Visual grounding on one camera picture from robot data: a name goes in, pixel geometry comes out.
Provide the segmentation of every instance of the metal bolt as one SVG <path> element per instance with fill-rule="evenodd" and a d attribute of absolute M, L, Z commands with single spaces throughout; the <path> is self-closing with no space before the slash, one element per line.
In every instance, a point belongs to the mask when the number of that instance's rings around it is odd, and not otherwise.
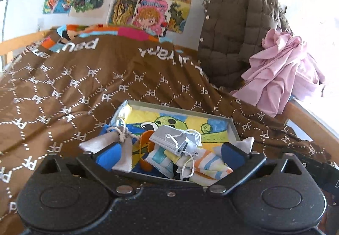
<path fill-rule="evenodd" d="M 133 192 L 133 187 L 130 185 L 120 185 L 117 187 L 117 192 L 119 194 L 130 194 Z"/>
<path fill-rule="evenodd" d="M 167 192 L 168 197 L 175 197 L 175 192 Z"/>
<path fill-rule="evenodd" d="M 226 188 L 223 185 L 211 185 L 210 186 L 210 192 L 214 193 L 214 194 L 222 194 L 224 192 L 226 192 Z"/>

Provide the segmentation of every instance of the window frame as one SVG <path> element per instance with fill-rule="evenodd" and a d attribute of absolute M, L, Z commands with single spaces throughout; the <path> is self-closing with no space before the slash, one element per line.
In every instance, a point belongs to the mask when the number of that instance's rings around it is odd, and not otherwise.
<path fill-rule="evenodd" d="M 6 22 L 6 13 L 7 13 L 7 6 L 8 6 L 8 0 L 0 0 L 0 2 L 2 1 L 6 1 L 6 6 L 5 6 L 5 13 L 4 13 L 4 17 L 3 17 L 3 24 L 2 24 L 2 28 L 1 31 L 2 31 L 2 34 L 1 34 L 1 42 L 3 42 L 3 35 L 4 35 L 4 31 L 5 31 L 5 22 Z M 1 67 L 4 67 L 6 64 L 5 62 L 5 56 L 2 55 L 1 56 Z"/>

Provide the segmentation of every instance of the white wall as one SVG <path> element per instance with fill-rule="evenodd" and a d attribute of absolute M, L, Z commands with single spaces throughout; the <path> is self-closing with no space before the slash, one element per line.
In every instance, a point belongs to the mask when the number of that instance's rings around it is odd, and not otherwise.
<path fill-rule="evenodd" d="M 25 35 L 41 29 L 63 24 L 91 25 L 106 23 L 106 18 L 73 18 L 67 14 L 42 14 L 45 0 L 9 0 L 4 29 L 4 40 Z M 203 0 L 193 0 L 185 31 L 179 35 L 168 32 L 175 44 L 189 48 L 198 48 L 201 27 L 204 21 Z"/>

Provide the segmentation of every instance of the orange plastic object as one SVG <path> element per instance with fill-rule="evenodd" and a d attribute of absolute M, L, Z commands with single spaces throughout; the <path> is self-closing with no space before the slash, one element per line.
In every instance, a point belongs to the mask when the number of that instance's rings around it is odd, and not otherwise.
<path fill-rule="evenodd" d="M 153 166 L 145 161 L 142 156 L 141 156 L 141 148 L 145 145 L 147 145 L 147 150 L 148 152 L 152 152 L 154 150 L 154 143 L 150 141 L 150 136 L 154 133 L 154 131 L 146 131 L 143 132 L 140 136 L 140 143 L 139 143 L 139 162 L 140 162 L 140 167 L 142 170 L 146 172 L 151 172 L 153 169 Z"/>

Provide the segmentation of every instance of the white face mask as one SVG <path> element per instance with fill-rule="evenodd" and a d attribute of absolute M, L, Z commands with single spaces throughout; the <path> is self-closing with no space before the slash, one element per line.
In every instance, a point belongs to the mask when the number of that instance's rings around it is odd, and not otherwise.
<path fill-rule="evenodd" d="M 180 156 L 183 153 L 186 156 L 190 156 L 192 160 L 192 172 L 190 175 L 184 175 L 184 169 L 187 164 L 185 163 L 182 169 L 182 175 L 185 178 L 189 178 L 193 176 L 194 173 L 194 158 L 193 156 L 197 156 L 198 146 L 202 146 L 201 144 L 201 135 L 198 131 L 188 129 L 188 130 L 180 130 L 171 126 L 161 125 L 150 137 L 150 141 L 160 145 L 171 153 Z"/>

